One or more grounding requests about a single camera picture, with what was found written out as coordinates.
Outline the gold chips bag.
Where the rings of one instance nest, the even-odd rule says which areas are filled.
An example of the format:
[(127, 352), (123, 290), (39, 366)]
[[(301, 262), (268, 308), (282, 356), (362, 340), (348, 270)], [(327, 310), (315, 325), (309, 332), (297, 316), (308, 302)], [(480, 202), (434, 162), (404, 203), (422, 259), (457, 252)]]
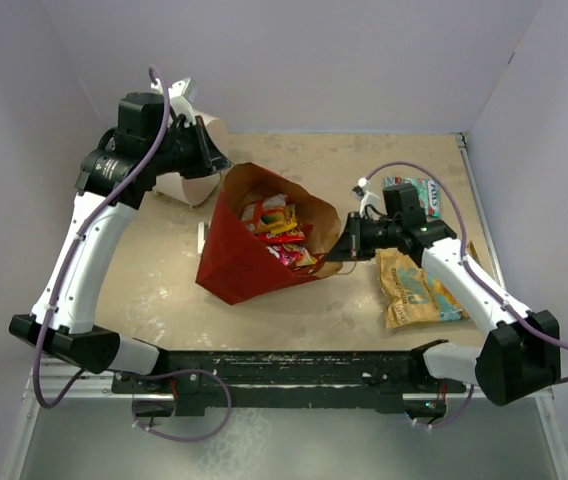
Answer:
[(397, 249), (378, 250), (376, 265), (388, 299), (386, 328), (436, 325), (469, 320), (466, 310), (434, 275)]

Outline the teal candy packet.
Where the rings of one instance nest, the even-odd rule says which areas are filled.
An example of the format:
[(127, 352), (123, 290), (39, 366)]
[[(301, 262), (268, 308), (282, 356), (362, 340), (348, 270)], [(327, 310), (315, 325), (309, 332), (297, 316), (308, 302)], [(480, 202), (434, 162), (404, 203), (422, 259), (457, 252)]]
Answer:
[(414, 178), (401, 176), (387, 176), (383, 180), (384, 187), (398, 184), (411, 184), (418, 193), (420, 205), (427, 217), (438, 219), (441, 217), (440, 186), (431, 178)]

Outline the colourful candy packet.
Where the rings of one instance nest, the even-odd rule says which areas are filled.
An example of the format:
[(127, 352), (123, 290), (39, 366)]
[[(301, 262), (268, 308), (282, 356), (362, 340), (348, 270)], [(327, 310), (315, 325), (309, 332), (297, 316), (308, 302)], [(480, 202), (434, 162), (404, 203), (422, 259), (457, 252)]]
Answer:
[(296, 206), (285, 194), (261, 198), (244, 207), (240, 222), (266, 244), (299, 243), (306, 238)]

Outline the red paper bag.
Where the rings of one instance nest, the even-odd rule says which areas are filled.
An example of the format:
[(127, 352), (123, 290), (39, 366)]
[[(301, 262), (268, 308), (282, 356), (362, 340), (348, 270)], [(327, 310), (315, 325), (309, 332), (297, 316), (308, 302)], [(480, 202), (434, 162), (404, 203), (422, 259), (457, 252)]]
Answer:
[[(262, 197), (286, 194), (312, 229), (304, 246), (319, 261), (291, 269), (241, 224), (243, 207)], [(336, 275), (340, 262), (326, 255), (342, 232), (337, 210), (301, 185), (253, 163), (237, 164), (222, 181), (200, 256), (195, 282), (218, 299), (235, 305), (257, 296)]]

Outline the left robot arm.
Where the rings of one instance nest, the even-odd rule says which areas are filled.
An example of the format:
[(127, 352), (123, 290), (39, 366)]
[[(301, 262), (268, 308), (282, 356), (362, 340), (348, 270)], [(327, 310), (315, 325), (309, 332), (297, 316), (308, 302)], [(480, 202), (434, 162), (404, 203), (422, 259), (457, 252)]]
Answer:
[(218, 174), (231, 165), (201, 116), (177, 93), (129, 93), (108, 130), (81, 163), (71, 225), (44, 292), (9, 332), (91, 373), (134, 373), (148, 392), (166, 387), (160, 348), (101, 328), (97, 300), (115, 249), (159, 176)]

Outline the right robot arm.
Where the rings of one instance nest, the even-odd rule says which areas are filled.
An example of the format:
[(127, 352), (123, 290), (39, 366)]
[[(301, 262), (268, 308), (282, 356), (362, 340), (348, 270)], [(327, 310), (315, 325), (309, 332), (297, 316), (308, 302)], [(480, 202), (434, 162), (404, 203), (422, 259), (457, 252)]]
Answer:
[(439, 280), (484, 337), (480, 348), (443, 340), (419, 347), (408, 369), (416, 389), (431, 391), (450, 379), (476, 385), (493, 404), (504, 406), (560, 379), (557, 319), (508, 294), (467, 253), (465, 240), (444, 221), (428, 220), (413, 185), (376, 195), (361, 178), (353, 193), (359, 209), (349, 213), (326, 261), (365, 261), (395, 248)]

